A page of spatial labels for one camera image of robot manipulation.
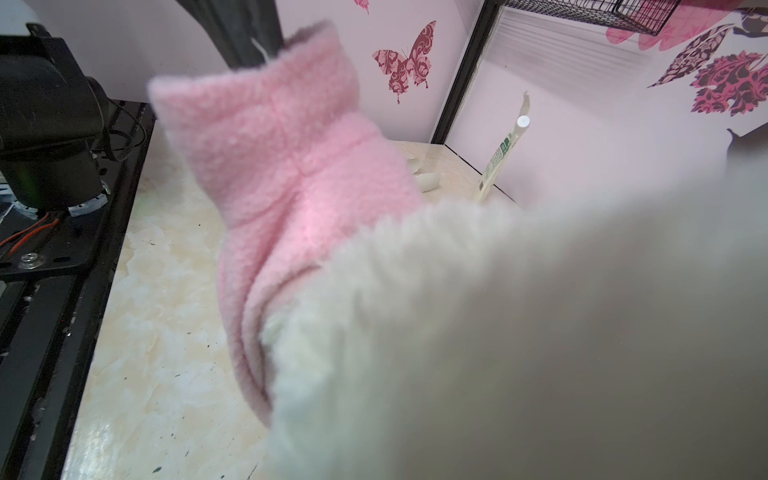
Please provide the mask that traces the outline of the pink teddy hoodie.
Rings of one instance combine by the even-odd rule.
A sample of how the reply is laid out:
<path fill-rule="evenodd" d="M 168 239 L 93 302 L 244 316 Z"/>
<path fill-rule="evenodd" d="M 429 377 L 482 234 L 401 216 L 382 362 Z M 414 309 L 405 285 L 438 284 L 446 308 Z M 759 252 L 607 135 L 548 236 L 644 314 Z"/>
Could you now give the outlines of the pink teddy hoodie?
<path fill-rule="evenodd" d="M 225 224 L 217 292 L 240 390 L 269 424 L 267 316 L 360 228 L 424 199 L 401 152 L 359 107 L 335 26 L 297 31 L 265 65 L 148 85 L 171 146 Z"/>

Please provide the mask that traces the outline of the white teddy bear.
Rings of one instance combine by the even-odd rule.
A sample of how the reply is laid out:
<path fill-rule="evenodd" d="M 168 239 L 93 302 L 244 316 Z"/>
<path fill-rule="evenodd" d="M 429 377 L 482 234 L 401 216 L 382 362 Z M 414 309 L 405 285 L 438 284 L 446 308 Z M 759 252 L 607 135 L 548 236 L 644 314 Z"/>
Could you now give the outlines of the white teddy bear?
<path fill-rule="evenodd" d="M 265 333 L 274 479 L 763 479 L 767 168 L 362 231 Z"/>

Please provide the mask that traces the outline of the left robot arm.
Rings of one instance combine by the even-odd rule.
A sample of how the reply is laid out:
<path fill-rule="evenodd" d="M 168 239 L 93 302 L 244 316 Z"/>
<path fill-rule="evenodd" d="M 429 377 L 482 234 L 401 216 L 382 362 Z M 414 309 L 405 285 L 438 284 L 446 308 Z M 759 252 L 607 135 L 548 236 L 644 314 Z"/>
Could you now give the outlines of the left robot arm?
<path fill-rule="evenodd" d="M 1 38 L 1 173 L 21 205 L 66 210 L 106 192 L 91 146 L 110 102 L 63 39 L 27 29 Z"/>

